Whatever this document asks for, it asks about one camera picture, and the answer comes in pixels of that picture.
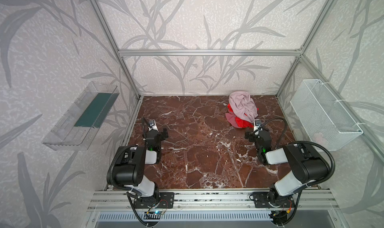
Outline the mauve pink cloth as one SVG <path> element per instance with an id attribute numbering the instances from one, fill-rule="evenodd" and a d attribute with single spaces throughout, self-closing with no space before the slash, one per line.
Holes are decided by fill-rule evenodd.
<path id="1" fill-rule="evenodd" d="M 236 122 L 237 116 L 234 113 L 228 112 L 226 113 L 226 119 L 227 121 L 235 128 L 239 128 L 237 122 Z"/>

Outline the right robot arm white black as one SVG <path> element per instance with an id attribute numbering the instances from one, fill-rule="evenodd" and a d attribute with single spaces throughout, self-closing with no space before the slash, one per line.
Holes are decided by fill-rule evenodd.
<path id="1" fill-rule="evenodd" d="M 245 132 L 245 139 L 255 144 L 257 157 L 263 165 L 289 164 L 291 168 L 268 192 L 254 192 L 250 195 L 256 208 L 294 205 L 294 194 L 327 181 L 335 172 L 336 163 L 332 154 L 317 143 L 296 141 L 272 150 L 271 135 L 262 129 Z"/>

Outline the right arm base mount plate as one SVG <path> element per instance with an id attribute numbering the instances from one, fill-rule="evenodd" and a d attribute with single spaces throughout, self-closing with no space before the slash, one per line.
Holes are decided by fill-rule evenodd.
<path id="1" fill-rule="evenodd" d="M 249 199 L 254 202 L 256 208 L 289 209 L 295 206 L 295 202 L 292 196 L 282 197 L 272 191 L 253 192 L 249 195 Z"/>

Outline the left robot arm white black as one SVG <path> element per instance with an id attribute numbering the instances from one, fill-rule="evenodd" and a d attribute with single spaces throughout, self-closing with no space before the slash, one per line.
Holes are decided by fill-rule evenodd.
<path id="1" fill-rule="evenodd" d="M 125 190 L 130 199 L 158 203 L 158 185 L 145 175 L 145 165 L 158 164 L 162 158 L 162 141 L 169 137 L 167 129 L 150 129 L 144 133 L 144 146 L 130 145 L 118 148 L 107 172 L 107 183 Z"/>

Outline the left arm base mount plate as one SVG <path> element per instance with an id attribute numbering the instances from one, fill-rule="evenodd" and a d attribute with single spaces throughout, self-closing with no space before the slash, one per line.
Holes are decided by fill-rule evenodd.
<path id="1" fill-rule="evenodd" d="M 143 197 L 135 199 L 134 207 L 136 209 L 145 209 L 150 207 L 160 209 L 172 209 L 175 201 L 175 193 L 160 192 L 151 197 Z"/>

